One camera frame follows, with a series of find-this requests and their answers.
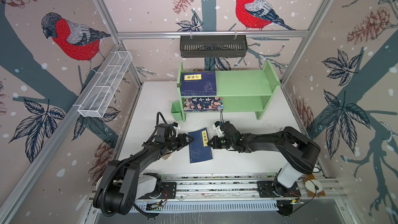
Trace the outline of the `blue book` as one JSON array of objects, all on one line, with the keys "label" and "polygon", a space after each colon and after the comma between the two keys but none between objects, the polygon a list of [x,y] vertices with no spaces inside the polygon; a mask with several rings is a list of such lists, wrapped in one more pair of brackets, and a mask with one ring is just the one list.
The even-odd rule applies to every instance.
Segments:
[{"label": "blue book", "polygon": [[184,73],[180,84],[181,96],[216,96],[216,72]]},{"label": "blue book", "polygon": [[189,144],[190,163],[212,160],[211,148],[207,145],[209,141],[207,129],[189,132],[188,135],[193,138]]}]

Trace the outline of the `colourful illustrated large book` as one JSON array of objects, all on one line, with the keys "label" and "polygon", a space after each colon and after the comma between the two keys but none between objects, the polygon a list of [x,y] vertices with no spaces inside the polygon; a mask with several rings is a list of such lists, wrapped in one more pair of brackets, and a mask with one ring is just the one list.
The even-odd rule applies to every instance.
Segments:
[{"label": "colourful illustrated large book", "polygon": [[221,97],[190,97],[184,98],[183,110],[185,112],[221,112],[224,105]]}]

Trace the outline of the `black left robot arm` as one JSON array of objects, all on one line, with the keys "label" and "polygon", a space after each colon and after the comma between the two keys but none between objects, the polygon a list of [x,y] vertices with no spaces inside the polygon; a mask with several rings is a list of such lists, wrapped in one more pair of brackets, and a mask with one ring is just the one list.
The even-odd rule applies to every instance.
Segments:
[{"label": "black left robot arm", "polygon": [[106,166],[93,207],[101,210],[105,217],[126,215],[134,208],[148,219],[155,219],[158,214],[147,213],[135,204],[135,200],[141,197],[138,193],[139,175],[164,155],[179,151],[194,141],[185,133],[178,134],[177,127],[177,123],[167,123],[162,113],[158,112],[155,129],[142,144],[143,149],[126,159],[113,160]]}]

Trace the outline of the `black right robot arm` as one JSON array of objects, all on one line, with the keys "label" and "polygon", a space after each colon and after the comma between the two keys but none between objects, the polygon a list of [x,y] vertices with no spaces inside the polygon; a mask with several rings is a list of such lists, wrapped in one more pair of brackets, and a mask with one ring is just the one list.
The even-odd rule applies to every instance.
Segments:
[{"label": "black right robot arm", "polygon": [[301,197],[297,181],[304,175],[311,175],[317,163],[321,148],[314,141],[293,127],[269,134],[240,133],[229,121],[221,119],[213,124],[216,136],[207,145],[213,150],[231,151],[229,167],[240,169],[244,173],[258,173],[264,162],[276,152],[278,158],[284,158],[286,164],[277,172],[273,181],[260,183],[261,197]]}]

